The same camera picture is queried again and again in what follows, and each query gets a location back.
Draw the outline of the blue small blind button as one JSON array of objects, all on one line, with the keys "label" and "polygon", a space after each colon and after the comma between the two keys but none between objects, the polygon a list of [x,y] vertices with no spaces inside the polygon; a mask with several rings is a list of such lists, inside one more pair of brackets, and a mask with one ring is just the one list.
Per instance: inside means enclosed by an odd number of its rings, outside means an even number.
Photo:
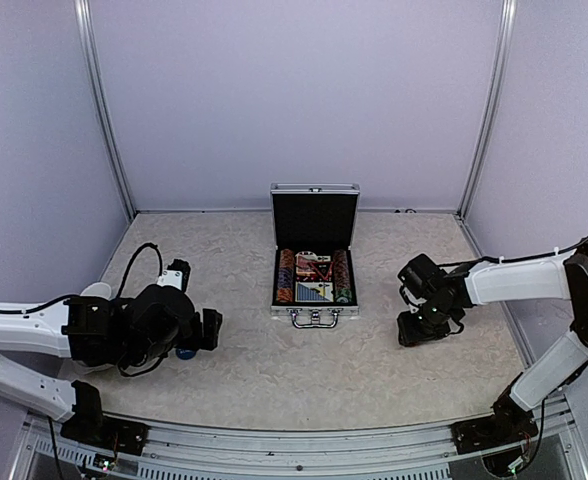
[{"label": "blue small blind button", "polygon": [[175,350],[175,355],[178,359],[180,360],[190,360],[193,359],[196,356],[197,352],[194,350],[189,350],[189,349],[181,349],[181,348],[177,348]]}]

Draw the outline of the green poker chip stack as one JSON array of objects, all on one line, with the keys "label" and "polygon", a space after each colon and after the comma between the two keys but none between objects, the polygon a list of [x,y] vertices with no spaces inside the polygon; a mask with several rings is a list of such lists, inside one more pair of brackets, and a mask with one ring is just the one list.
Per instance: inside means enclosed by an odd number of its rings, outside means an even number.
[{"label": "green poker chip stack", "polygon": [[334,301],[341,304],[350,304],[353,302],[352,290],[349,288],[342,288],[335,292]]}]

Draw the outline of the red triangular dealer button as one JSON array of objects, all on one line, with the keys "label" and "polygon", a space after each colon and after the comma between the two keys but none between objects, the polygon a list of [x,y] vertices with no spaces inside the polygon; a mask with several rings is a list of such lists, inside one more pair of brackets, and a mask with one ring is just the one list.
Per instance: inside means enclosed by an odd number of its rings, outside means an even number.
[{"label": "red triangular dealer button", "polygon": [[329,255],[317,255],[316,261],[312,264],[315,274],[310,277],[301,277],[305,281],[330,282],[333,273],[333,259]]}]

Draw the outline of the blue playing card deck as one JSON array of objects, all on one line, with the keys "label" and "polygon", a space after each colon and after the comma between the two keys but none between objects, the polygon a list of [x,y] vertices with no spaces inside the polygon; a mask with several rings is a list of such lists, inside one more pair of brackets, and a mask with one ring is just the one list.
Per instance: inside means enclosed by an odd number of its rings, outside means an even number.
[{"label": "blue playing card deck", "polygon": [[333,284],[331,282],[297,282],[295,301],[297,303],[333,303]]}]

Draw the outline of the aluminium poker case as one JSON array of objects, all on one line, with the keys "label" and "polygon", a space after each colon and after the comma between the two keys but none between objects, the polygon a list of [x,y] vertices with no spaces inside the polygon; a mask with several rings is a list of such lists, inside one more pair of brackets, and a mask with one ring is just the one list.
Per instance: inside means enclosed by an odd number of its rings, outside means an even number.
[{"label": "aluminium poker case", "polygon": [[271,312],[299,330],[333,329],[359,315],[352,243],[360,188],[274,183]]}]

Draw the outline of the red playing card deck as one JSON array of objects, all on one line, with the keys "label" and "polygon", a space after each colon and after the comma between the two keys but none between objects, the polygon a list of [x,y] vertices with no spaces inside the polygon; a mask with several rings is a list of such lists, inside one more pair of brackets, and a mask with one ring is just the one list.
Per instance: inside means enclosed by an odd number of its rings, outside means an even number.
[{"label": "red playing card deck", "polygon": [[315,274],[312,264],[316,261],[316,254],[302,251],[295,255],[295,266],[297,277],[310,277]]}]

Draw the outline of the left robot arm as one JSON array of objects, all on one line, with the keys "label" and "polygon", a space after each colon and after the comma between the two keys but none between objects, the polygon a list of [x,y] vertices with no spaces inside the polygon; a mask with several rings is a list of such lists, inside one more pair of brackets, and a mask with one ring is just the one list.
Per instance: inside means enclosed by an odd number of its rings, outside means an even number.
[{"label": "left robot arm", "polygon": [[0,303],[0,396],[53,421],[74,418],[89,442],[107,443],[114,424],[102,413],[95,387],[41,374],[6,355],[44,354],[136,378],[156,370],[176,350],[213,351],[223,316],[214,309],[196,310],[187,295],[190,273],[189,263],[176,259],[160,265],[156,281],[135,297],[97,282],[42,304]]}]

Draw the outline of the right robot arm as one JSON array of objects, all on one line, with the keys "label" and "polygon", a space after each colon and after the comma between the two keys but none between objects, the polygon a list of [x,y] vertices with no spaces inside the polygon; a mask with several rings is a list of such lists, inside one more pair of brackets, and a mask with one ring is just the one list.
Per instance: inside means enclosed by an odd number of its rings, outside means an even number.
[{"label": "right robot arm", "polygon": [[588,234],[577,243],[517,258],[484,256],[437,264],[420,254],[398,273],[407,310],[397,317],[404,347],[463,332],[466,312],[477,306],[555,299],[570,302],[573,320],[566,332],[501,394],[485,433],[509,442],[525,424],[524,414],[541,405],[588,365]]}]

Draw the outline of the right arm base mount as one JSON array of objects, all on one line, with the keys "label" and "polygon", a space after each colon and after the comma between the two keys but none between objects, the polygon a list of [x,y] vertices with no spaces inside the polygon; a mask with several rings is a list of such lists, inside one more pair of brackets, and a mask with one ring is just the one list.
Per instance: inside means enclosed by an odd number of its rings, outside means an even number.
[{"label": "right arm base mount", "polygon": [[531,408],[521,408],[504,390],[488,416],[459,421],[451,426],[459,455],[504,446],[536,437],[539,429]]}]

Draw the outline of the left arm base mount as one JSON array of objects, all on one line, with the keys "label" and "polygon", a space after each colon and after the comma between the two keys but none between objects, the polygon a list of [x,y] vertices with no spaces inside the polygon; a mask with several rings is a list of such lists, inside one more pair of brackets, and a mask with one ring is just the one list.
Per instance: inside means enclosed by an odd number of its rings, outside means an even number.
[{"label": "left arm base mount", "polygon": [[104,414],[100,393],[90,384],[75,380],[71,386],[75,400],[71,418],[61,426],[64,438],[116,453],[142,455],[148,425]]}]

